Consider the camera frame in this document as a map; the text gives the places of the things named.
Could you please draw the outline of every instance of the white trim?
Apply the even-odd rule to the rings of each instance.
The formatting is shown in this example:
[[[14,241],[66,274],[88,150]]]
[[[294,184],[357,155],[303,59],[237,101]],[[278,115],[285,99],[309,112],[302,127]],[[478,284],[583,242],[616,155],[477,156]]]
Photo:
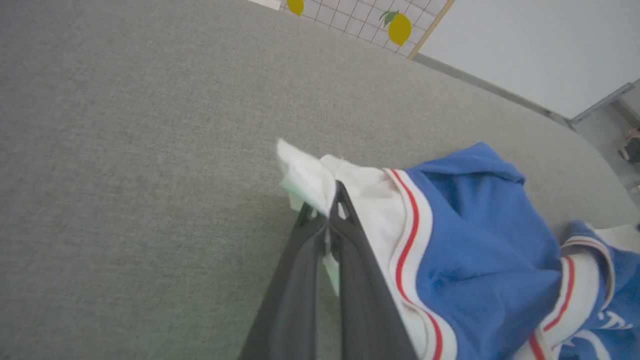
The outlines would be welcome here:
[[[607,249],[607,246],[601,243],[600,241],[594,238],[590,238],[588,236],[581,236],[581,235],[570,237],[569,240],[567,240],[562,245],[561,248],[564,250],[572,246],[591,247],[592,249],[596,249],[597,251],[599,251],[604,256],[607,262],[607,267],[608,267],[607,281],[605,283],[605,286],[607,287],[607,296],[605,298],[605,302],[602,304],[602,307],[600,308],[600,310],[604,310],[607,306],[609,306],[609,303],[611,303],[611,300],[613,299],[613,294],[614,294],[615,285],[616,285],[616,269],[613,267],[613,261],[611,261],[611,255],[609,254],[609,249]]]
[[[534,350],[534,341],[538,343],[540,353],[536,355]],[[559,352],[553,351],[548,343],[545,341],[545,337],[542,334],[541,328],[537,328],[529,339],[513,354],[513,360],[556,360]]]
[[[611,355],[609,355],[609,351],[604,346],[602,341],[600,341],[600,338],[596,334],[588,330],[581,330],[573,337],[585,339],[586,341],[590,342],[591,346],[593,347],[593,351],[596,353],[596,359],[611,360]]]
[[[593,311],[599,291],[600,272],[592,253],[584,251],[564,256],[561,262],[560,295],[553,311],[540,323],[545,341],[552,348],[580,329]]]
[[[406,172],[390,169],[384,169],[384,171],[391,179],[394,180],[398,187],[406,213],[406,222],[403,233],[397,243],[389,264],[390,277],[392,278],[392,282],[395,286],[399,287],[396,281],[398,262],[401,259],[404,248],[410,240],[414,221],[418,221],[415,237],[405,257],[401,272],[402,288],[404,290],[404,294],[407,296],[407,299],[403,299],[403,303],[410,309],[417,311],[425,321],[427,346],[422,358],[453,360],[456,358],[458,352],[458,344],[453,329],[442,317],[430,310],[421,301],[415,286],[418,268],[420,267],[424,253],[429,245],[431,230],[433,228],[433,213],[431,212],[431,206],[429,205],[429,201],[424,196],[422,190],[413,183]],[[413,211],[413,204],[407,190],[413,195],[413,200],[415,201],[415,205],[418,210],[417,213],[414,213]],[[440,329],[440,336],[442,339],[442,351],[439,358],[436,357],[436,328],[433,322],[435,322],[435,325]]]

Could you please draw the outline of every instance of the yellow lemon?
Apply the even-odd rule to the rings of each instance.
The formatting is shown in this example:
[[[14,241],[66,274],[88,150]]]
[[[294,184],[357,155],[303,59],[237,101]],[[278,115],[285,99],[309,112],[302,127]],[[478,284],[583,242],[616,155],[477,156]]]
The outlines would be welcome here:
[[[389,39],[395,42],[396,44],[402,46],[407,39],[409,39],[409,35],[411,35],[411,22],[409,19],[397,11],[390,12],[385,11],[380,17],[385,18],[385,26],[389,23]]]
[[[300,16],[305,8],[305,3],[303,0],[287,0],[287,6],[292,13]]]

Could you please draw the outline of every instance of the red stripe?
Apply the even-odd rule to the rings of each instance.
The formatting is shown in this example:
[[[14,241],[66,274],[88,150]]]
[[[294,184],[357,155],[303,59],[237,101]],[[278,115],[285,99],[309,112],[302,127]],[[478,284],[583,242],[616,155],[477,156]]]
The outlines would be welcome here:
[[[411,190],[409,190],[409,188],[405,185],[404,181],[402,181],[402,179],[400,178],[400,175],[398,175],[398,173],[395,170],[392,169],[391,172],[394,173],[394,175],[396,176],[396,179],[398,180],[400,185],[402,185],[407,195],[409,196],[409,201],[411,202],[411,209],[413,211],[413,225],[411,226],[411,234],[409,234],[409,239],[404,245],[402,253],[400,253],[400,258],[398,259],[398,266],[396,268],[396,284],[398,286],[398,289],[400,290],[400,294],[402,294],[404,299],[408,303],[415,305],[411,300],[409,300],[409,298],[404,293],[404,288],[402,285],[402,269],[404,267],[404,262],[406,261],[406,257],[409,254],[409,250],[413,245],[413,241],[415,240],[415,236],[418,233],[418,225],[420,224],[420,214],[418,212],[418,204],[415,201],[415,197],[413,196],[413,193],[411,192]],[[424,313],[427,314],[427,316],[429,317],[429,320],[431,320],[431,324],[433,325],[433,328],[436,332],[436,350],[435,350],[435,353],[433,354],[433,359],[440,360],[440,358],[442,357],[442,332],[440,331],[440,327],[438,326],[438,323],[436,323],[436,320],[433,318],[433,316],[431,316],[431,314],[429,314],[426,311]]]
[[[573,259],[570,256],[566,256],[564,258],[569,264],[569,281],[567,282],[567,290],[566,290],[566,295],[564,296],[564,303],[562,304],[562,307],[560,307],[560,313],[558,314],[558,316],[555,319],[553,319],[553,321],[548,323],[547,326],[545,326],[545,331],[548,331],[549,329],[556,326],[556,324],[560,322],[562,315],[566,311],[566,308],[569,306],[569,301],[571,300],[571,294],[573,293],[575,266],[573,264]]]
[[[529,344],[531,345],[533,354],[536,356],[536,360],[545,360],[545,353],[542,351],[535,333],[529,338]]]
[[[611,259],[609,257],[609,249],[607,249],[607,247],[602,243],[600,243],[598,240],[594,240],[591,238],[577,238],[574,240],[568,240],[567,242],[564,243],[562,247],[572,246],[572,245],[582,245],[582,246],[587,246],[587,247],[591,247],[596,250],[599,250],[607,260],[607,263],[609,264],[609,268],[613,267],[613,263],[611,262]],[[615,281],[613,280],[613,277],[614,277],[614,273],[613,271],[610,271],[608,275],[609,280],[605,283],[605,285],[607,286],[606,297],[609,300],[611,300],[609,297],[611,296],[611,292],[613,291],[613,286],[611,284],[615,283]]]

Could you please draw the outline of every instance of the gray fabric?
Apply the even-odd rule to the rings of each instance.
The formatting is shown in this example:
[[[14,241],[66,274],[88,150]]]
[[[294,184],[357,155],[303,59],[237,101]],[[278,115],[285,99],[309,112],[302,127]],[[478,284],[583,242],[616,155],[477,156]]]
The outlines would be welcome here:
[[[279,136],[396,168],[482,140],[554,231],[638,218],[576,134],[248,1],[3,1],[0,54],[3,359],[234,358],[294,220]]]

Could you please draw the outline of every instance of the blue jersey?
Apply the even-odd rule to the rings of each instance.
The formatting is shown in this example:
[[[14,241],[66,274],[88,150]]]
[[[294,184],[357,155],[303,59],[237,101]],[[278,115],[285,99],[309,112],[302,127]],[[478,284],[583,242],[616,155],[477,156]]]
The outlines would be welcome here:
[[[561,247],[524,176],[489,146],[388,173],[408,214],[392,271],[406,301],[429,315],[428,358],[640,354],[640,256],[583,222]]]
[[[283,141],[278,157],[283,186],[322,213],[337,179],[348,189],[421,359],[640,354],[635,227],[573,222],[560,246],[524,176],[486,144],[405,170],[318,160]]]

